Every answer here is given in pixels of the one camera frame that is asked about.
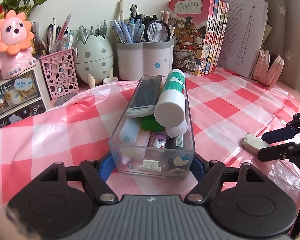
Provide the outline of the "white eraser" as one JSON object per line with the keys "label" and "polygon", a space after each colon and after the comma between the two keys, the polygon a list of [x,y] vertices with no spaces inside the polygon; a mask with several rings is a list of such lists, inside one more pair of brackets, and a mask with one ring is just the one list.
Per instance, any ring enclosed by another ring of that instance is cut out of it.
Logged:
{"label": "white eraser", "polygon": [[263,148],[268,148],[271,145],[263,141],[262,139],[250,133],[247,133],[245,137],[242,139],[242,146],[251,154],[257,155],[259,150]]}

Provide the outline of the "blue pastel highlighter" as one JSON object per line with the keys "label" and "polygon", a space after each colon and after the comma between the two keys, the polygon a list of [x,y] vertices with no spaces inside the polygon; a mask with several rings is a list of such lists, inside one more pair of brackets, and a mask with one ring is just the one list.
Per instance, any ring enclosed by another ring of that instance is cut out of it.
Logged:
{"label": "blue pastel highlighter", "polygon": [[134,144],[141,128],[141,118],[127,118],[119,133],[122,144]]}

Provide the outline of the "black marker pen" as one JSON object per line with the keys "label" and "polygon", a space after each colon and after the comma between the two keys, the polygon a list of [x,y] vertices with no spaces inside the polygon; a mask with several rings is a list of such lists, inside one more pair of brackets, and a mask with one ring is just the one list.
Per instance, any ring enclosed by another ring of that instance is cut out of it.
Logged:
{"label": "black marker pen", "polygon": [[183,151],[185,148],[184,135],[178,135],[176,137],[170,138],[168,143],[168,148],[173,150]]}

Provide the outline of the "clear plastic organizer box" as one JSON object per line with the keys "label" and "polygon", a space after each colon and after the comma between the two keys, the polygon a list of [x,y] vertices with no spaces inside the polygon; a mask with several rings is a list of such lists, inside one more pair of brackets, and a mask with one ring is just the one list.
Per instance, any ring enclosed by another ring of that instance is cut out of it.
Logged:
{"label": "clear plastic organizer box", "polygon": [[195,154],[186,88],[143,76],[109,140],[119,172],[184,179]]}

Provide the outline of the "green HIGH highlighter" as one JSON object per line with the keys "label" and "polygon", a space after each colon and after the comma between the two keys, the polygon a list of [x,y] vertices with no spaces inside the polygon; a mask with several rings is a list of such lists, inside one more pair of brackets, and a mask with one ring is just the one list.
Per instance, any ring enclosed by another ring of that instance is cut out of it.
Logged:
{"label": "green HIGH highlighter", "polygon": [[154,114],[143,118],[143,120],[141,122],[141,128],[144,131],[150,131],[150,132],[163,132],[164,131],[164,127],[161,126],[156,121]]}

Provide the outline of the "green white glue stick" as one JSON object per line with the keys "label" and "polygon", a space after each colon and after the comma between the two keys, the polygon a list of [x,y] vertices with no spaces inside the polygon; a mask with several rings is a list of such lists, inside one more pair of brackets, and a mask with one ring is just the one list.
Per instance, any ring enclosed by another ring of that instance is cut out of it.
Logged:
{"label": "green white glue stick", "polygon": [[158,124],[167,128],[179,126],[185,118],[185,74],[179,69],[168,73],[155,106],[154,117]]}

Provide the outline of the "orange HIGH highlighter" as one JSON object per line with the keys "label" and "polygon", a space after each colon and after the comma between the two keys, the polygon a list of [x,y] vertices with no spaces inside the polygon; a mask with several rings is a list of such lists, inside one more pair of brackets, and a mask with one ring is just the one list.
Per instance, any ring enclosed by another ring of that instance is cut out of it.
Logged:
{"label": "orange HIGH highlighter", "polygon": [[188,125],[186,119],[184,119],[183,122],[177,127],[172,127],[172,128],[165,127],[165,132],[170,138],[183,135],[187,132],[187,130],[188,130]]}

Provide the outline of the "pink checkered tablecloth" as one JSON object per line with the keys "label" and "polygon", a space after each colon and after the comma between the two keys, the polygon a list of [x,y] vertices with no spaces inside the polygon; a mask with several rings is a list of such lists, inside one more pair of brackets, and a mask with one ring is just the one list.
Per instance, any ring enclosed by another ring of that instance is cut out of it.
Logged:
{"label": "pink checkered tablecloth", "polygon": [[[52,163],[76,166],[108,152],[108,140],[136,82],[119,81],[83,91],[37,116],[0,129],[0,204]],[[300,93],[272,89],[218,68],[186,80],[196,151],[228,166],[251,162],[300,204],[300,172],[287,161],[263,163],[241,148],[248,133],[262,135],[300,112]]]}

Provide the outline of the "pink pencil pouch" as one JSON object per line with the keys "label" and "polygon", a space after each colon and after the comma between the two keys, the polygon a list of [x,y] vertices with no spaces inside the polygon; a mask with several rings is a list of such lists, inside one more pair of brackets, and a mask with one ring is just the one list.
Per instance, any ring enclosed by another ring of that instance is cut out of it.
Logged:
{"label": "pink pencil pouch", "polygon": [[258,52],[254,64],[252,79],[272,88],[282,73],[284,63],[279,54],[270,55],[269,50],[262,49]]}

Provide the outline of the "grey desk grommet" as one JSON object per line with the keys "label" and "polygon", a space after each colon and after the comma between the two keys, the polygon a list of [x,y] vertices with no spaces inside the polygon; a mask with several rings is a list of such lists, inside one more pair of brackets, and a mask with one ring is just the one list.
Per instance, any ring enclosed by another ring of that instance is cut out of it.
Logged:
{"label": "grey desk grommet", "polygon": [[60,105],[64,104],[66,101],[68,101],[69,99],[73,98],[76,95],[77,95],[76,93],[70,93],[70,94],[61,96],[60,98],[55,100],[55,102],[53,103],[53,106],[54,107],[60,106]]}

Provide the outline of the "stack of printed papers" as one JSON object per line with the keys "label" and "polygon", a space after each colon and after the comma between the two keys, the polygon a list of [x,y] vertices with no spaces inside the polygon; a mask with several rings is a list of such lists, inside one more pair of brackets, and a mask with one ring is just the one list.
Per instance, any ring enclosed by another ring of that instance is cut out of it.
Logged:
{"label": "stack of printed papers", "polygon": [[230,8],[217,66],[250,78],[262,45],[268,3],[264,0],[223,1],[229,3]]}

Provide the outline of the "white tape roll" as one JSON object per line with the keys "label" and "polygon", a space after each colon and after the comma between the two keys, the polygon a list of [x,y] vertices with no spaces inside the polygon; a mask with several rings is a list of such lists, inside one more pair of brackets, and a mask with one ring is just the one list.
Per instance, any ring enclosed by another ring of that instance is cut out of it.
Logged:
{"label": "white tape roll", "polygon": [[104,79],[102,82],[103,84],[109,84],[109,83],[112,83],[112,82],[116,82],[118,81],[119,79],[117,77],[108,77],[106,79]]}

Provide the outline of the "white mini drawer unit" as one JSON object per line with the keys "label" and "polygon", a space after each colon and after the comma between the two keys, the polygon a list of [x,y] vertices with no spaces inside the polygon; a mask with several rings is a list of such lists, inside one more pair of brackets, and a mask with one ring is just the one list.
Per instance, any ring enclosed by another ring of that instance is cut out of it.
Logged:
{"label": "white mini drawer unit", "polygon": [[0,80],[0,128],[50,109],[40,64],[9,80]]}

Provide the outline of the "pink perforated pen holder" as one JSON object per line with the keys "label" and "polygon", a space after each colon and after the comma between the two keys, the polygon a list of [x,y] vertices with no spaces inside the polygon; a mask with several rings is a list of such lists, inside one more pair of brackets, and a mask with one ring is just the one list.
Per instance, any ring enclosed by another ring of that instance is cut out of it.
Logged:
{"label": "pink perforated pen holder", "polygon": [[72,48],[42,56],[39,61],[52,100],[79,91]]}

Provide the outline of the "green egg-shaped pen holder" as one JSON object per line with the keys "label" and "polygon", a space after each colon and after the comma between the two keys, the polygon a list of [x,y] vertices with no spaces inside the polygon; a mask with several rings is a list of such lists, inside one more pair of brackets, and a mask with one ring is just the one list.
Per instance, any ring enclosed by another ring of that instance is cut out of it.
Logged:
{"label": "green egg-shaped pen holder", "polygon": [[90,35],[84,44],[81,40],[74,45],[76,74],[90,88],[108,77],[113,77],[114,52],[105,36]]}

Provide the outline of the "white flower-shaped pen holder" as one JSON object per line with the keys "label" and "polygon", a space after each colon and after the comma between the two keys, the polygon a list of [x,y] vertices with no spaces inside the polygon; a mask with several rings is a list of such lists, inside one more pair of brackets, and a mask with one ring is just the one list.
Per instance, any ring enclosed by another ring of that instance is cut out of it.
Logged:
{"label": "white flower-shaped pen holder", "polygon": [[142,76],[167,76],[173,66],[174,41],[117,43],[119,76],[138,81]]}

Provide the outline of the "boxed book set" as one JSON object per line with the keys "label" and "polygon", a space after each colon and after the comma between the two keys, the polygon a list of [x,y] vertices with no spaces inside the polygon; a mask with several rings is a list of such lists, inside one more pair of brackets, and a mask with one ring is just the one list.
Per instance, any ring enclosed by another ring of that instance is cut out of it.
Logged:
{"label": "boxed book set", "polygon": [[171,0],[168,24],[174,27],[173,68],[195,76],[215,70],[230,4],[224,0]]}

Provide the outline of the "magnifying glass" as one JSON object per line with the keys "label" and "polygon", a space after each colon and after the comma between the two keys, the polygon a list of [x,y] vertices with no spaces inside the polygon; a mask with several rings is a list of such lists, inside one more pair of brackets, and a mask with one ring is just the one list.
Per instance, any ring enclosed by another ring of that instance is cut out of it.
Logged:
{"label": "magnifying glass", "polygon": [[171,39],[169,26],[162,21],[152,21],[145,26],[144,39],[146,42],[168,42]]}

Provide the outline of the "pink lion toy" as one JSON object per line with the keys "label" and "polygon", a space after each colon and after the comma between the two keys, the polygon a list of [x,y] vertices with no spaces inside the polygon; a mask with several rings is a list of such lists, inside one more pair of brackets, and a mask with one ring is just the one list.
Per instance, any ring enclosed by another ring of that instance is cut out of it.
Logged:
{"label": "pink lion toy", "polygon": [[23,12],[10,10],[0,19],[0,74],[4,80],[37,65],[38,60],[32,55],[31,28]]}

